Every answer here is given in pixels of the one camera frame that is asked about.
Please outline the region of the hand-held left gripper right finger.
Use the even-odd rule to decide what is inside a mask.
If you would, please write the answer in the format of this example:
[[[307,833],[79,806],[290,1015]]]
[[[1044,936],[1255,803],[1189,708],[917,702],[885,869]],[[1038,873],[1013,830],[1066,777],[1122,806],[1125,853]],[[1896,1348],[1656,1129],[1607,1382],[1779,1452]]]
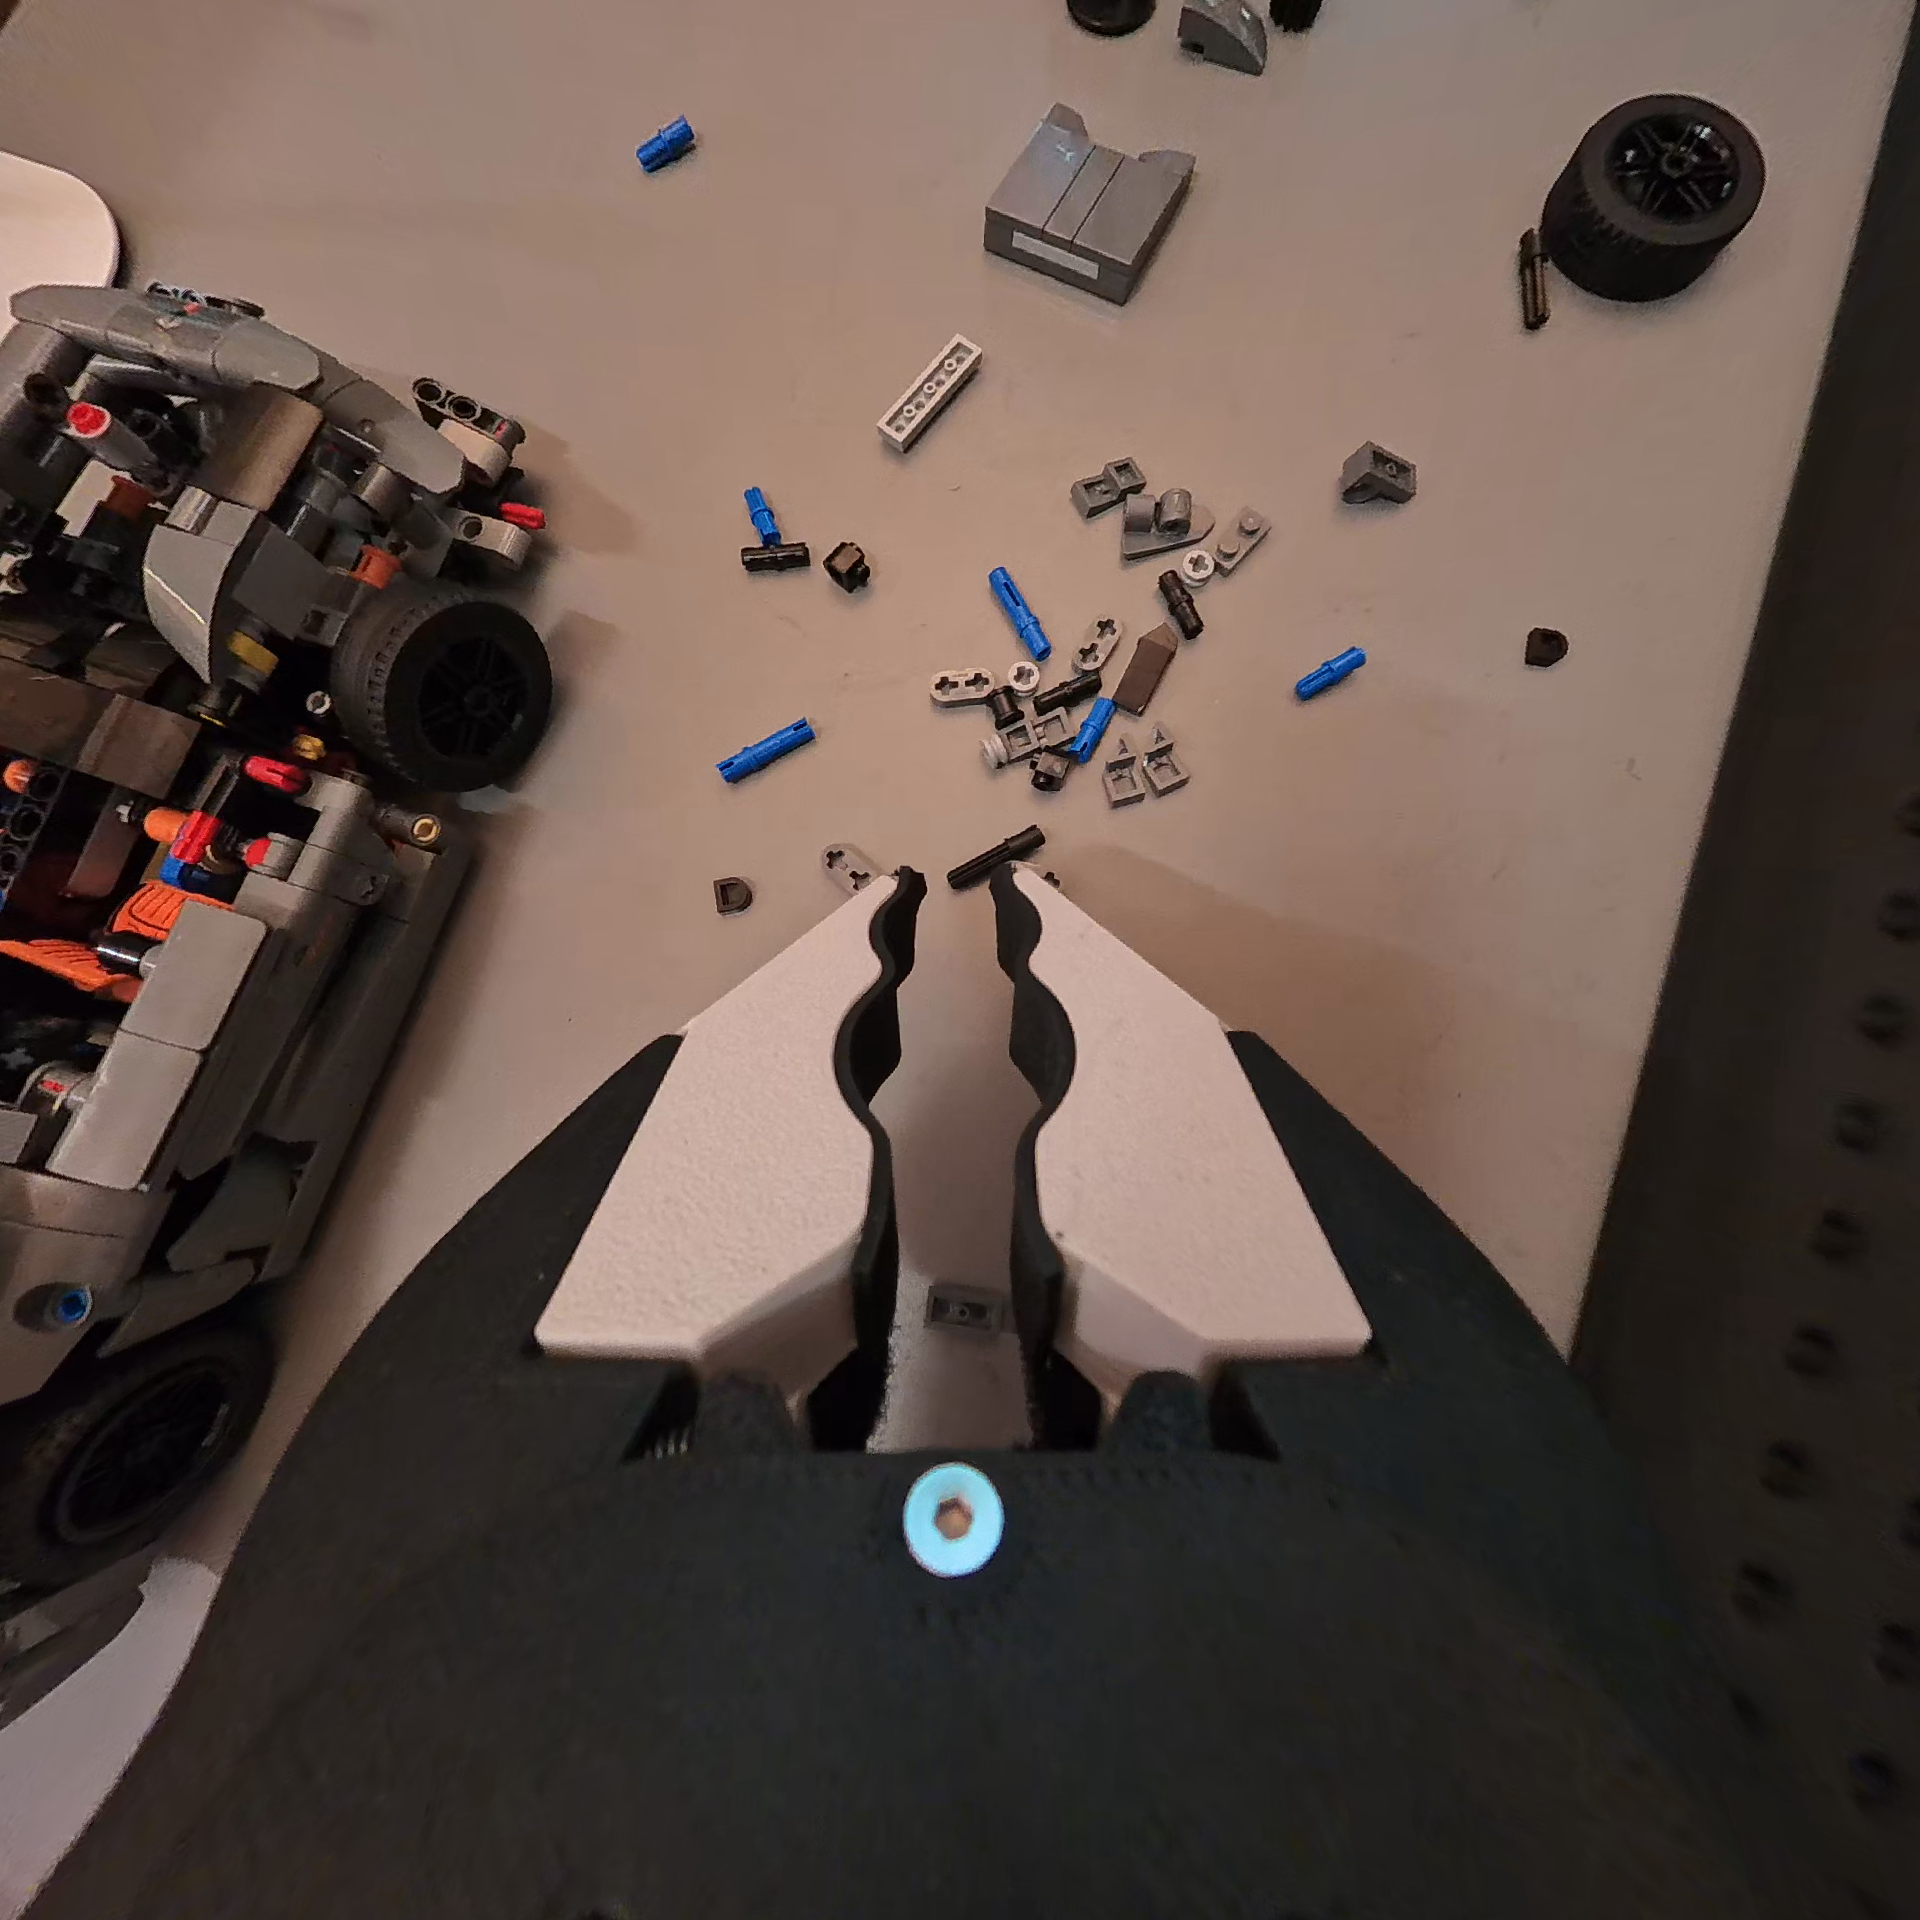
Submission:
[[[1031,863],[989,876],[1011,1059],[1013,1325],[1039,1449],[1089,1449],[1141,1377],[1355,1361],[1375,1330],[1226,1020]]]

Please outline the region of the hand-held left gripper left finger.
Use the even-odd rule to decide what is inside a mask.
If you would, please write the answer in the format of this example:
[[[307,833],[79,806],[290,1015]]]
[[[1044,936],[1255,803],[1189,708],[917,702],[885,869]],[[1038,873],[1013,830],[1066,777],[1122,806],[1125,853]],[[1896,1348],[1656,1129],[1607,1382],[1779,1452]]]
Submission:
[[[863,1452],[899,1315],[899,983],[926,876],[874,876],[696,1015],[541,1317],[569,1361],[753,1377],[821,1452]]]

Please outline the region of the light grey studded lego plate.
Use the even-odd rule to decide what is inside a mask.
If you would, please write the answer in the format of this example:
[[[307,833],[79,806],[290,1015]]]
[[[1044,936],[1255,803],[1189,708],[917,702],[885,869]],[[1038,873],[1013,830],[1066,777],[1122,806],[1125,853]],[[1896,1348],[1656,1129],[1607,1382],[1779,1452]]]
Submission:
[[[926,430],[951,408],[951,399],[980,374],[984,350],[951,334],[939,353],[906,385],[906,393],[874,424],[879,447],[890,452],[910,452]]]

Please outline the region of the grey lego tile assembly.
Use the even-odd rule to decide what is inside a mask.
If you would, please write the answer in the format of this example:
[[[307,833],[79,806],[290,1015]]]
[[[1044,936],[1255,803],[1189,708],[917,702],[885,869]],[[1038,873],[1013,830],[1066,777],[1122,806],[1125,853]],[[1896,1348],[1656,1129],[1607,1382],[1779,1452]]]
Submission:
[[[1052,104],[984,206],[984,250],[1125,309],[1195,182],[1195,155],[1122,155]]]

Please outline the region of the pile of small lego pieces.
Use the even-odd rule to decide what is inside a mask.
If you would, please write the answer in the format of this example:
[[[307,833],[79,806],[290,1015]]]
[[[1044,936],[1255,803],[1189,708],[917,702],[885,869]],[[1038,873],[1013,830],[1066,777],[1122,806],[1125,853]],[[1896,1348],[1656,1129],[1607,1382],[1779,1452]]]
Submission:
[[[1172,627],[1177,631],[1175,636],[1198,636],[1203,617],[1189,612],[1189,588],[1204,579],[1226,579],[1231,576],[1249,553],[1260,549],[1260,540],[1276,531],[1276,520],[1244,507],[1231,527],[1214,527],[1215,513],[1203,511],[1189,503],[1189,493],[1145,493],[1141,465],[1117,460],[1105,465],[1094,475],[1084,475],[1070,485],[1070,507],[1089,520],[1105,511],[1122,511],[1122,556],[1125,559],[1155,559],[1162,553],[1177,549],[1177,566],[1158,576],[1158,597],[1168,608]],[[750,544],[742,549],[742,559],[753,567],[759,559],[806,559],[802,540],[787,544]],[[840,540],[829,556],[829,576],[840,588],[861,588],[867,584],[867,566],[856,544]],[[1013,584],[1011,567],[998,566],[989,567],[989,597],[995,608],[1011,617],[1021,658],[1006,676],[995,676],[988,670],[967,670],[967,671],[939,671],[929,681],[929,702],[949,710],[949,708],[988,708],[995,718],[995,735],[988,736],[988,766],[1006,767],[1017,762],[1064,762],[1064,767],[1076,767],[1089,758],[1089,721],[1070,735],[1066,727],[1066,708],[1094,702],[1098,713],[1109,713],[1117,696],[1102,696],[1102,671],[1105,661],[1113,658],[1122,641],[1122,623],[1102,616],[1089,623],[1085,636],[1076,641],[1059,666],[1064,681],[1039,685],[1044,666],[1052,661],[1052,641]],[[819,736],[810,718],[794,718],[792,727],[770,731],[759,741],[750,741],[732,758],[719,762],[721,785],[743,785],[759,777],[769,766],[806,749]],[[742,876],[719,876],[714,883],[714,910],[742,915],[753,906],[753,886]]]

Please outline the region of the grey lego car model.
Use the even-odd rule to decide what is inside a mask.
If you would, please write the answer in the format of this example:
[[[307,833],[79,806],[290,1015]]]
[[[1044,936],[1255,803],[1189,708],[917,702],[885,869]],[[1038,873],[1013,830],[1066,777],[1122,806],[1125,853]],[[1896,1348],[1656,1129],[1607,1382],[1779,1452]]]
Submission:
[[[2,334],[2,1599],[226,1470],[467,876],[442,803],[558,700],[503,597],[520,424],[180,284]]]

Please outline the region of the black lego wheel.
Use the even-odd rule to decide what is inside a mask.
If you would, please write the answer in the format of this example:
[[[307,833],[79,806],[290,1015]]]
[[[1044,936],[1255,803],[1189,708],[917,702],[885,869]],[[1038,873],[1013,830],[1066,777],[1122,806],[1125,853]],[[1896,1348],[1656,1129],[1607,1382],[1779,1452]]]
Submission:
[[[1538,243],[1582,291],[1651,305],[1684,291],[1762,205],[1744,118],[1689,92],[1607,109],[1550,182]]]

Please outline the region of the white adjustable stand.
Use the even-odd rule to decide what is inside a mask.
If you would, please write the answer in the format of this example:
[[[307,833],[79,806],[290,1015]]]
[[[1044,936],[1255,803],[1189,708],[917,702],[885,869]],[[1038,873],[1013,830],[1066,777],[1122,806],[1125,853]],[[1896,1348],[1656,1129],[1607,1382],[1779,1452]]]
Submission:
[[[121,230],[102,196],[57,164],[2,155],[2,309],[38,284],[115,284]]]

